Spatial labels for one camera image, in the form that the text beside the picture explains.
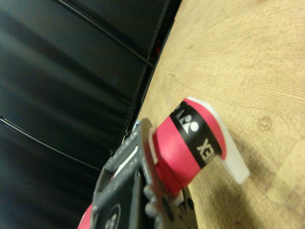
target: black padded wall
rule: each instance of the black padded wall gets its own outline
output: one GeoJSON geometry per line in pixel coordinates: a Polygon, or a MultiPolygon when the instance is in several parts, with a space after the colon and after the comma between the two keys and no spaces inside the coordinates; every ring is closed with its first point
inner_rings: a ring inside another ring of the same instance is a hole
{"type": "Polygon", "coordinates": [[[0,228],[77,228],[179,2],[0,1],[0,228]]]}

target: yonex logo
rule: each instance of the yonex logo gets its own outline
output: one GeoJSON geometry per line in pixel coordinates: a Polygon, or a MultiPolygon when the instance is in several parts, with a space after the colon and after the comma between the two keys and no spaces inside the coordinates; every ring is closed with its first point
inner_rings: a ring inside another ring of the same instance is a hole
{"type": "Polygon", "coordinates": [[[199,130],[199,125],[197,122],[191,122],[192,116],[190,114],[180,118],[182,114],[184,113],[184,110],[180,111],[176,118],[182,125],[183,129],[186,131],[187,134],[189,134],[189,129],[191,129],[193,132],[197,132],[199,130]]]}

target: white end cap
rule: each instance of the white end cap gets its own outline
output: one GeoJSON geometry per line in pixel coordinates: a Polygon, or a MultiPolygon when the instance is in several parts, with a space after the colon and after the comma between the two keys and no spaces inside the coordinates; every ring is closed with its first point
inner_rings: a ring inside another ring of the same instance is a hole
{"type": "Polygon", "coordinates": [[[193,97],[188,97],[188,99],[205,107],[216,119],[223,133],[225,146],[226,146],[225,160],[222,160],[219,156],[217,157],[217,159],[224,166],[224,168],[232,175],[232,177],[238,184],[243,183],[250,176],[250,171],[246,166],[242,156],[240,155],[229,131],[225,127],[219,114],[207,102],[204,102],[200,99],[196,99],[193,97]]]}

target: black band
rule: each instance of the black band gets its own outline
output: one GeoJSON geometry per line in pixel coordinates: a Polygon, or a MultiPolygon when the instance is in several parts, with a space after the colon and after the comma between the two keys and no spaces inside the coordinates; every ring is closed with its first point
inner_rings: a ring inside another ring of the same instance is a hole
{"type": "Polygon", "coordinates": [[[200,168],[209,163],[221,148],[202,116],[187,102],[182,102],[170,118],[190,149],[200,168]]]}

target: light wood surface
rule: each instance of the light wood surface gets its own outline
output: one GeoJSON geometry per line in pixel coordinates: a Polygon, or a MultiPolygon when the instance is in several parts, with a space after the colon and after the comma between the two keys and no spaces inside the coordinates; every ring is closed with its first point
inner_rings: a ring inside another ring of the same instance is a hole
{"type": "Polygon", "coordinates": [[[190,184],[200,229],[304,229],[305,1],[183,0],[139,118],[209,102],[251,171],[216,160],[190,184]]]}

